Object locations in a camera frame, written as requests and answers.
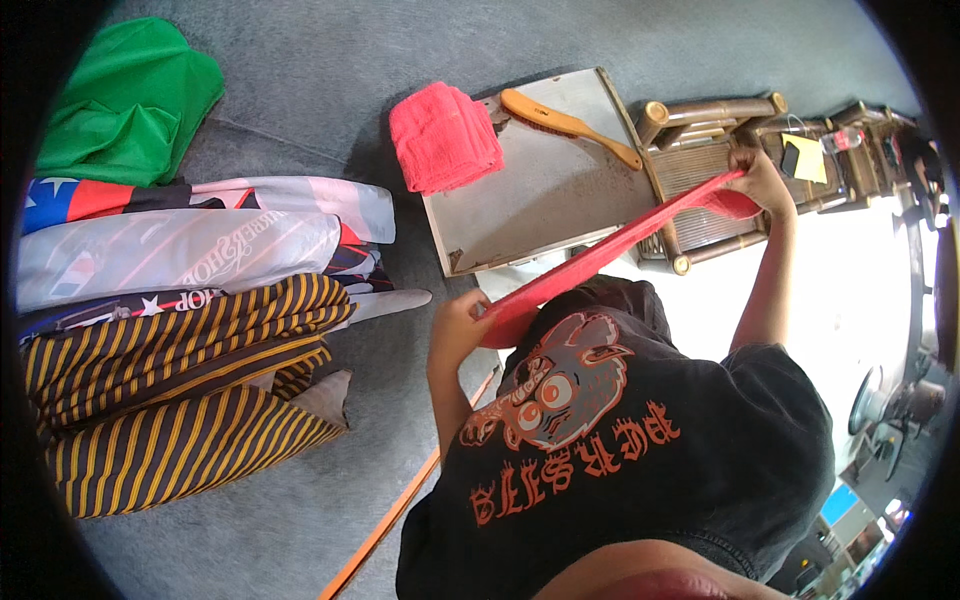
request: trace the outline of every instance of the wooden brush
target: wooden brush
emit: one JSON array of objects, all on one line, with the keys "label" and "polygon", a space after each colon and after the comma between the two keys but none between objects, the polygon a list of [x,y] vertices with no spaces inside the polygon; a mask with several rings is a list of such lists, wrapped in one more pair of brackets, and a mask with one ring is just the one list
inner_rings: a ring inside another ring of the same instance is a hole
[{"label": "wooden brush", "polygon": [[500,92],[500,104],[522,120],[533,123],[536,129],[567,137],[592,139],[605,146],[607,150],[611,151],[634,171],[643,168],[640,155],[630,146],[595,132],[576,117],[571,117],[568,114],[557,112],[552,108],[534,102],[515,89],[509,88]]}]

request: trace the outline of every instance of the orange stick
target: orange stick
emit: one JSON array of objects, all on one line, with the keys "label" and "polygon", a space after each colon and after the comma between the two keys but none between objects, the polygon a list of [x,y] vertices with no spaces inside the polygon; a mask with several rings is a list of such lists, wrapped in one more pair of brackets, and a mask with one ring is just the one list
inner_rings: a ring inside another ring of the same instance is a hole
[{"label": "orange stick", "polygon": [[[490,374],[487,375],[487,378],[483,380],[483,383],[480,384],[480,387],[477,388],[477,391],[473,393],[473,397],[470,399],[470,406],[476,406],[476,403],[480,401],[480,396],[487,391],[490,382],[493,380],[493,374],[496,372],[497,369],[491,371]],[[439,462],[440,447],[437,446],[433,449],[433,452],[430,453],[430,456],[426,459],[426,462],[423,463],[423,466],[420,467],[420,470],[417,471],[417,474],[414,475],[414,478],[407,484],[406,489],[400,494],[400,497],[396,499],[394,505],[387,511],[387,514],[380,519],[380,522],[376,524],[376,527],[373,528],[373,531],[367,539],[360,544],[360,548],[353,553],[353,556],[350,557],[350,560],[347,561],[344,568],[340,569],[340,572],[333,578],[333,581],[327,584],[324,591],[320,592],[317,600],[330,600],[336,597],[336,595],[347,586],[347,583],[349,583],[356,572],[360,570],[360,566],[370,556],[373,549],[390,533],[390,530],[394,528],[400,516],[403,515],[403,511],[407,510],[407,507],[410,506],[410,502],[414,499],[414,496],[417,495],[417,492],[420,491],[423,482],[426,481],[426,478],[430,476],[430,473],[433,472],[433,469],[437,467]]]}]

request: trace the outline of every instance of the water bottle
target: water bottle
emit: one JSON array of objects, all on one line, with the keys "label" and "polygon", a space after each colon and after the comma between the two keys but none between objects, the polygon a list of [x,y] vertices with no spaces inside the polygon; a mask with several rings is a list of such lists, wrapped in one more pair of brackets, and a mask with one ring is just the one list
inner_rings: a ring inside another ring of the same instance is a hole
[{"label": "water bottle", "polygon": [[820,138],[820,147],[824,154],[835,155],[850,148],[856,148],[863,143],[863,130],[856,127],[845,127],[837,132],[830,132]]}]

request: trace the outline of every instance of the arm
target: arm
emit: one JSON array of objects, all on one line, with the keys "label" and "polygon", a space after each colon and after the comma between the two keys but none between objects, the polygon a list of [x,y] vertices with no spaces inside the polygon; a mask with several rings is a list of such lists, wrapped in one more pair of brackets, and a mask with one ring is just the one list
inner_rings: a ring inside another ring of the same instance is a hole
[{"label": "arm", "polygon": [[780,179],[777,168],[763,151],[735,148],[731,169],[747,175],[730,184],[770,213],[770,237],[756,272],[740,323],[733,334],[730,352],[747,344],[785,344],[790,316],[790,283],[797,240],[797,209]]},{"label": "arm", "polygon": [[460,298],[441,304],[433,318],[426,379],[440,438],[441,465],[446,461],[453,437],[473,414],[457,371],[494,323],[493,319],[477,320],[478,302],[484,307],[490,306],[486,294],[478,289],[470,290]]}]

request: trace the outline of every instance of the graphic print on t-shirt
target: graphic print on t-shirt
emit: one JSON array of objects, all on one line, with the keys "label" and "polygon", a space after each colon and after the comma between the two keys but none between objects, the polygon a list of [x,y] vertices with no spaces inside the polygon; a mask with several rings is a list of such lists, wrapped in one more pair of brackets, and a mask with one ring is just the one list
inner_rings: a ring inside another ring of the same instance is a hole
[{"label": "graphic print on t-shirt", "polygon": [[526,442],[544,454],[542,459],[507,458],[497,474],[491,473],[489,485],[478,483],[470,489],[477,527],[533,508],[546,499],[547,491],[563,492],[577,473],[616,474],[624,462],[646,455],[650,444],[665,445],[680,437],[666,406],[650,399],[644,414],[618,418],[610,430],[594,431],[623,396],[624,359],[635,354],[617,343],[619,336],[608,314],[566,317],[514,369],[514,387],[467,419],[460,430],[462,446],[487,444],[502,422],[508,448],[519,451]]},{"label": "graphic print on t-shirt", "polygon": [[585,437],[627,383],[621,356],[634,353],[616,343],[619,335],[609,315],[560,321],[514,369],[516,386],[467,419],[460,443],[485,444],[500,422],[513,450],[527,442],[553,452]]}]

